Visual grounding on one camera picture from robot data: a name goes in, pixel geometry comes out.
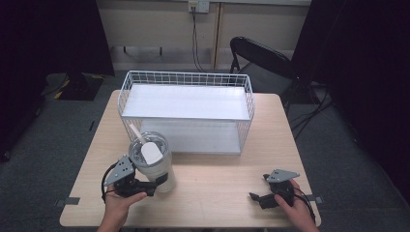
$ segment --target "black curtain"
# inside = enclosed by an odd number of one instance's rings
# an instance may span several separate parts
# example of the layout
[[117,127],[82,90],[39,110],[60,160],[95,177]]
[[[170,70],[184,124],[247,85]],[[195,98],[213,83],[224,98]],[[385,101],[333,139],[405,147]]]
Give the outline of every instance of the black curtain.
[[410,202],[410,3],[312,0],[292,62],[338,108]]
[[0,3],[0,155],[34,116],[51,73],[114,75],[95,0]]

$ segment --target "power outlet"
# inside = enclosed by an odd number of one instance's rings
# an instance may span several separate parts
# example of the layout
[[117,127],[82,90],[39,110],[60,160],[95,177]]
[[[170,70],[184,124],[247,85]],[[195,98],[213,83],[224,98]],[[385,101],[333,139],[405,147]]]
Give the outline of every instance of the power outlet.
[[208,13],[209,12],[209,2],[189,1],[188,2],[188,12],[192,12],[192,9],[195,9],[196,13]]
[[192,9],[195,9],[199,13],[198,1],[188,1],[188,12],[192,12]]

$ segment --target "metal bracket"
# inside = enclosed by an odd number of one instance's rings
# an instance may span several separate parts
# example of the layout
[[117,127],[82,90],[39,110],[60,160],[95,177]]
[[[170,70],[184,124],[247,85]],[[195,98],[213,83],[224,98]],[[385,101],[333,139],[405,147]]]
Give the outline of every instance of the metal bracket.
[[266,179],[268,183],[281,183],[296,177],[299,177],[301,174],[297,172],[291,172],[281,169],[274,169],[274,171]]
[[123,179],[124,177],[132,174],[134,172],[134,168],[132,163],[127,155],[123,155],[120,160],[118,160],[117,164],[115,165],[114,169],[109,174],[108,178],[104,182],[104,185],[107,187],[108,185]]

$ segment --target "robotic arm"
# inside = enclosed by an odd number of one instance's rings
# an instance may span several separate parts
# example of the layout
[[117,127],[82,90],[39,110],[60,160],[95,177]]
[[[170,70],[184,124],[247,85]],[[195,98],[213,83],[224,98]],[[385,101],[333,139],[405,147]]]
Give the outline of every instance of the robotic arm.
[[105,202],[104,187],[111,184],[114,184],[115,193],[123,197],[129,197],[142,191],[147,192],[148,196],[154,196],[157,186],[166,182],[167,179],[168,174],[166,173],[157,178],[156,182],[140,182],[138,179],[135,179],[135,165],[128,156],[123,155],[103,175],[102,200]]

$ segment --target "finger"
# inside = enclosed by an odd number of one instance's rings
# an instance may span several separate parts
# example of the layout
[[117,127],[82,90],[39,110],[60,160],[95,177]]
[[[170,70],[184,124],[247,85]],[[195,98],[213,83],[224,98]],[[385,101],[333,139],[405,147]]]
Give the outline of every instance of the finger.
[[130,206],[130,205],[132,205],[133,203],[138,202],[138,201],[144,199],[146,196],[147,196],[147,192],[144,192],[144,191],[143,191],[143,192],[140,192],[140,193],[137,193],[137,194],[135,194],[135,195],[132,195],[132,196],[127,197],[127,198],[126,198],[126,202],[127,202],[127,204]]
[[293,188],[296,188],[296,189],[299,189],[299,188],[300,188],[299,185],[298,185],[298,183],[295,182],[295,180],[290,179],[289,181],[290,181],[290,183],[292,184]]
[[291,210],[292,207],[290,207],[287,202],[281,197],[279,194],[275,194],[274,196],[275,200],[277,201],[278,205],[288,214]]

